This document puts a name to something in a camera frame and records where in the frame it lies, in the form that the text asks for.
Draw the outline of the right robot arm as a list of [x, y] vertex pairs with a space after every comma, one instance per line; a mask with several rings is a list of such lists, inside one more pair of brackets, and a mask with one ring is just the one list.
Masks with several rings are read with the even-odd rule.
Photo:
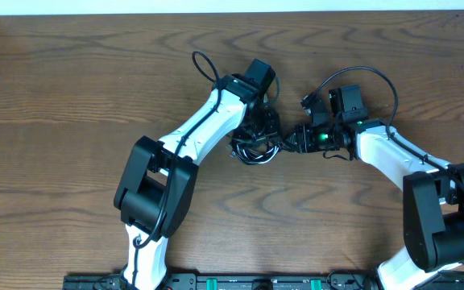
[[369, 118], [357, 85], [331, 89], [329, 101], [317, 92], [304, 97], [311, 123], [287, 137], [288, 150], [335, 158], [345, 149], [403, 193], [404, 248], [367, 276], [363, 288], [417, 289], [440, 277], [464, 277], [464, 163], [431, 156], [389, 121]]

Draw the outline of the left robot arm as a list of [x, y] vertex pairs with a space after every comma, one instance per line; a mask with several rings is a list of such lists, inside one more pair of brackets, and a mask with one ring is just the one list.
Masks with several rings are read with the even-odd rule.
[[199, 165], [229, 135], [236, 158], [263, 164], [280, 150], [278, 114], [267, 99], [273, 68], [253, 60], [244, 74], [212, 78], [206, 103], [179, 128], [132, 147], [114, 196], [129, 237], [125, 289], [156, 289], [167, 274], [169, 238], [189, 211]]

